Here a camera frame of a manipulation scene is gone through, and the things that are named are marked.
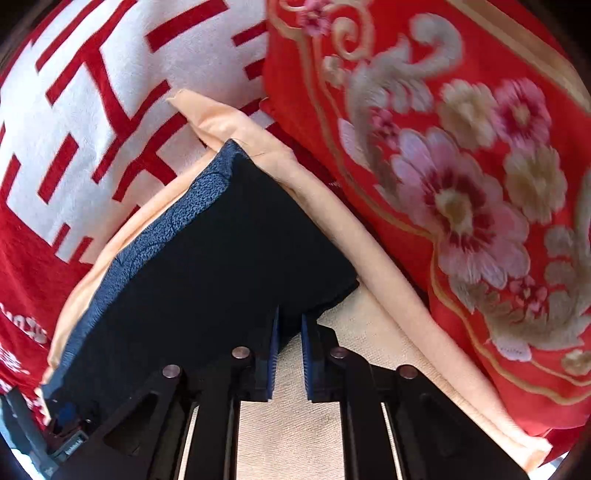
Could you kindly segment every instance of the black cloth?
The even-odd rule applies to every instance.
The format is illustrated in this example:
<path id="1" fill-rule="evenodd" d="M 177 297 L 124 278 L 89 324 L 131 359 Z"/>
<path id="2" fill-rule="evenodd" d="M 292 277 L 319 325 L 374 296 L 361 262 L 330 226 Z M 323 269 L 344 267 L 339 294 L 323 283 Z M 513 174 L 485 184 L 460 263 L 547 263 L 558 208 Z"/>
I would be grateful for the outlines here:
<path id="1" fill-rule="evenodd" d="M 285 343 L 301 315 L 357 287 L 349 261 L 295 201 L 228 141 L 228 188 L 151 258 L 106 309 L 48 402 L 110 416 L 168 364 L 206 366 L 281 311 Z"/>

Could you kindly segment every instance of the blue terry fabric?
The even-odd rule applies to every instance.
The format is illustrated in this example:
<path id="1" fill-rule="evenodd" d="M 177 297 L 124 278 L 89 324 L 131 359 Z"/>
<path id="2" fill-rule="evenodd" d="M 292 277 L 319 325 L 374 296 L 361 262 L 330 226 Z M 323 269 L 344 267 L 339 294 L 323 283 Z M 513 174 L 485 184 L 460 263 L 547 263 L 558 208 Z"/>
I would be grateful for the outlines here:
<path id="1" fill-rule="evenodd" d="M 63 378 L 86 336 L 130 279 L 179 231 L 225 192 L 232 175 L 232 160 L 239 149 L 234 141 L 226 142 L 212 162 L 195 178 L 187 193 L 115 257 L 88 309 L 72 330 L 59 367 L 50 382 L 41 387 L 44 398 L 51 397 L 61 387 Z"/>

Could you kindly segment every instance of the silver rivet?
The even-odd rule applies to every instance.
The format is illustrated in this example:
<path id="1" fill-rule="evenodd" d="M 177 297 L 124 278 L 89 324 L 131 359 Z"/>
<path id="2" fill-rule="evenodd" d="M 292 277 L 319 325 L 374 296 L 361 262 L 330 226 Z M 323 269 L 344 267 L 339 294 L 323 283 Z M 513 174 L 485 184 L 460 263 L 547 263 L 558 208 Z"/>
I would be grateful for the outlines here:
<path id="1" fill-rule="evenodd" d="M 349 351 L 344 346 L 336 346 L 330 349 L 330 356 L 332 358 L 342 359 L 349 354 Z"/>
<path id="2" fill-rule="evenodd" d="M 178 365 L 167 365 L 163 368 L 162 374 L 166 378 L 177 378 L 181 374 L 181 368 Z"/>
<path id="3" fill-rule="evenodd" d="M 251 350 L 247 346 L 237 346 L 234 350 L 232 350 L 232 356 L 238 359 L 248 358 L 250 354 Z"/>
<path id="4" fill-rule="evenodd" d="M 412 380 L 416 378 L 418 375 L 418 370 L 414 368 L 412 365 L 403 365 L 398 369 L 398 373 L 402 378 L 406 378 L 407 380 Z"/>

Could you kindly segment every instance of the peach fabric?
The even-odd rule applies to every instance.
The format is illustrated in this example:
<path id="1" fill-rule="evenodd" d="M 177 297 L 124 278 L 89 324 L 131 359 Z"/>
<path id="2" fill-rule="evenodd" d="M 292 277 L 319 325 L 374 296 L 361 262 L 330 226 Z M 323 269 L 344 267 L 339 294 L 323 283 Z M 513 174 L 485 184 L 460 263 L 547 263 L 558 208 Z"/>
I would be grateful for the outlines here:
<path id="1" fill-rule="evenodd" d="M 322 320 L 337 330 L 340 343 L 388 368 L 403 363 L 417 366 L 524 469 L 530 471 L 543 461 L 550 444 L 545 439 L 528 436 L 515 424 L 492 384 L 434 322 L 376 240 L 320 180 L 299 165 L 289 148 L 242 112 L 197 93 L 181 90 L 169 101 L 187 117 L 209 148 L 190 169 L 127 221 L 73 290 L 58 320 L 44 382 L 59 364 L 70 332 L 117 253 L 187 191 L 194 178 L 231 138 L 290 193 L 356 268 L 361 288 L 325 313 Z M 301 478 L 339 478 L 340 471 L 336 473 L 335 467 L 342 470 L 342 453 L 333 451 L 340 449 L 338 408 L 331 413 L 327 406 L 306 406 L 303 382 L 299 381 L 301 357 L 296 354 L 299 341 L 292 340 L 280 355 L 276 395 L 269 408 L 246 406 L 243 410 L 239 478 L 260 478 L 262 466 L 271 468 L 273 475 L 281 474 L 285 478 L 295 479 L 300 475 Z M 267 415 L 272 415 L 274 434 L 262 439 L 255 432 L 260 425 L 269 423 Z M 332 442 L 336 447 L 314 440 L 320 438 L 338 440 Z M 314 446 L 319 456 L 326 457 L 324 460 L 310 456 L 310 448 L 314 451 Z M 263 458 L 257 460 L 254 452 Z"/>

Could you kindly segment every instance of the gold curved line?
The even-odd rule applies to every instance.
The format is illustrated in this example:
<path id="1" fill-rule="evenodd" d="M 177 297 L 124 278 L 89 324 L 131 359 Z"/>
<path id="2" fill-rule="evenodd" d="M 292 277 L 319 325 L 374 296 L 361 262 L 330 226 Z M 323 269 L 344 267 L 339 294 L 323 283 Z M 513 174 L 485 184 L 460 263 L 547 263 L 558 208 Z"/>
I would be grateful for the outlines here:
<path id="1" fill-rule="evenodd" d="M 443 290 L 443 288 L 439 284 L 439 281 L 437 279 L 437 275 L 435 273 L 436 255 L 437 254 L 436 254 L 436 250 L 435 250 L 433 252 L 433 256 L 431 258 L 431 272 L 430 272 L 433 293 L 435 294 L 435 296 L 439 299 L 439 301 L 441 303 L 443 303 L 448 309 L 453 311 L 455 314 L 457 314 L 461 318 L 462 323 L 464 324 L 464 327 L 466 328 L 466 331 L 468 332 L 468 336 L 470 337 L 470 341 L 472 342 L 472 345 L 474 345 L 474 348 L 476 348 L 476 350 L 478 350 L 478 352 L 491 363 L 491 365 L 493 366 L 493 368 L 497 371 L 497 373 L 499 375 L 503 376 L 506 380 L 510 381 L 511 383 L 517 385 L 522 390 L 529 392 L 529 393 L 534 393 L 534 394 L 543 395 L 545 397 L 548 397 L 550 400 L 554 401 L 555 403 L 557 403 L 559 405 L 564 405 L 564 406 L 574 405 L 574 404 L 579 403 L 591 396 L 591 390 L 590 390 L 588 392 L 585 392 L 585 393 L 580 394 L 575 397 L 563 397 L 562 395 L 560 395 L 558 392 L 555 392 L 551 388 L 541 387 L 539 385 L 532 385 L 529 382 L 522 380 L 521 378 L 519 378 L 515 374 L 505 370 L 505 368 L 503 368 L 500 365 L 500 363 L 498 362 L 498 360 L 495 358 L 495 355 L 490 350 L 485 348 L 478 341 L 478 338 L 476 337 L 476 334 L 474 333 L 474 330 L 472 329 L 472 325 L 470 324 L 470 322 L 468 322 L 468 319 L 467 319 L 466 315 L 464 314 L 464 312 L 461 310 L 461 308 L 458 305 L 456 305 L 456 303 L 452 299 L 450 299 L 447 296 L 447 294 L 445 293 L 445 291 Z"/>
<path id="2" fill-rule="evenodd" d="M 488 0 L 447 1 L 591 113 L 591 95 L 576 69 L 558 51 Z"/>
<path id="3" fill-rule="evenodd" d="M 330 106 L 335 111 L 337 118 L 343 118 L 343 115 L 340 113 L 340 109 L 336 104 L 334 97 L 329 92 L 328 88 L 326 87 L 326 82 L 322 78 L 322 67 L 320 64 L 320 37 L 314 37 L 312 39 L 312 46 L 314 47 L 314 60 L 316 61 L 316 73 L 318 76 L 318 83 L 320 84 L 320 90 L 322 90 L 322 93 L 324 93 L 325 97 L 328 99 Z"/>
<path id="4" fill-rule="evenodd" d="M 303 36 L 303 33 L 301 32 L 300 28 L 290 27 L 283 20 L 278 18 L 277 13 L 274 9 L 274 3 L 271 2 L 271 5 L 272 6 L 269 9 L 269 21 L 271 22 L 271 25 L 273 25 L 273 27 L 275 27 L 275 29 L 279 32 L 279 34 L 281 34 L 284 38 L 288 38 L 288 39 L 296 42 L 296 45 L 298 47 L 298 51 L 300 53 L 300 58 L 302 61 L 302 67 L 303 67 L 303 72 L 304 72 L 304 84 L 306 85 L 306 90 L 307 90 L 308 96 L 310 98 L 310 102 L 312 103 L 314 110 L 316 111 L 317 119 L 320 122 L 320 127 L 321 127 L 321 131 L 322 131 L 322 134 L 324 137 L 324 141 L 326 143 L 326 147 L 329 149 L 330 153 L 337 160 L 337 166 L 339 168 L 339 173 L 347 181 L 347 184 L 351 188 L 353 188 L 355 193 L 357 195 L 359 195 L 361 198 L 363 198 L 365 200 L 365 202 L 367 202 L 367 204 L 380 217 L 382 217 L 387 222 L 391 223 L 392 225 L 396 226 L 397 228 L 399 228 L 400 230 L 402 230 L 404 232 L 411 233 L 411 234 L 420 236 L 422 238 L 426 238 L 426 239 L 430 240 L 433 244 L 435 244 L 435 239 L 434 239 L 433 235 L 431 235 L 429 232 L 413 228 L 412 226 L 401 222 L 395 216 L 393 216 L 391 213 L 384 210 L 379 204 L 377 204 L 376 201 L 374 201 L 371 197 L 369 197 L 365 193 L 365 191 L 361 189 L 361 187 L 359 187 L 359 185 L 357 184 L 357 182 L 355 182 L 355 180 L 352 177 L 352 175 L 350 174 L 350 172 L 348 172 L 345 169 L 343 158 L 340 155 L 339 150 L 336 148 L 336 146 L 334 144 L 334 141 L 333 141 L 332 136 L 330 134 L 330 130 L 328 129 L 328 126 L 327 126 L 326 117 L 324 117 L 324 112 L 322 110 L 322 107 L 320 107 L 320 104 L 318 102 L 318 99 L 316 98 L 316 94 L 315 94 L 313 87 L 312 87 L 311 60 L 308 56 L 308 51 L 306 50 L 305 36 Z M 579 401 L 585 400 L 586 398 L 591 396 L 591 391 L 589 391 L 588 393 L 580 395 L 578 397 L 572 397 L 570 399 L 565 398 L 565 397 L 562 397 L 560 394 L 556 393 L 554 390 L 551 390 L 546 387 L 538 387 L 536 385 L 531 385 L 531 384 L 523 381 L 522 379 L 516 377 L 514 374 L 504 370 L 503 367 L 500 366 L 500 364 L 496 360 L 496 358 L 493 356 L 493 354 L 479 343 L 478 339 L 476 338 L 476 335 L 474 334 L 474 331 L 472 330 L 472 326 L 469 324 L 467 317 L 465 316 L 461 307 L 459 307 L 452 299 L 450 299 L 447 296 L 447 294 L 445 293 L 445 291 L 443 290 L 443 288 L 439 284 L 437 277 L 435 275 L 436 255 L 437 255 L 437 253 L 436 253 L 436 248 L 435 248 L 434 252 L 433 252 L 433 256 L 431 258 L 431 285 L 433 287 L 433 292 L 435 293 L 436 297 L 439 299 L 439 301 L 441 303 L 443 303 L 448 309 L 450 309 L 452 312 L 454 312 L 456 315 L 458 315 L 458 317 L 460 317 L 466 330 L 468 331 L 468 335 L 469 335 L 470 340 L 472 341 L 472 344 L 474 345 L 474 347 L 484 357 L 486 357 L 491 362 L 491 365 L 493 366 L 493 368 L 500 375 L 502 375 L 508 381 L 512 382 L 513 384 L 517 385 L 518 387 L 522 388 L 525 391 L 528 391 L 530 393 L 544 395 L 544 396 L 550 398 L 551 400 L 555 401 L 557 404 L 561 404 L 561 405 L 572 405 L 574 403 L 578 403 Z M 555 372 L 551 369 L 548 369 L 547 367 L 544 367 L 535 361 L 532 361 L 531 363 L 535 367 L 538 367 L 538 368 L 541 367 L 540 369 L 542 371 L 544 371 L 550 375 L 554 375 L 556 377 L 567 380 L 567 381 L 571 382 L 573 385 L 581 386 L 581 387 L 586 386 L 586 385 L 579 385 L 578 384 L 579 381 L 569 378 L 566 375 L 563 375 L 559 372 Z"/>

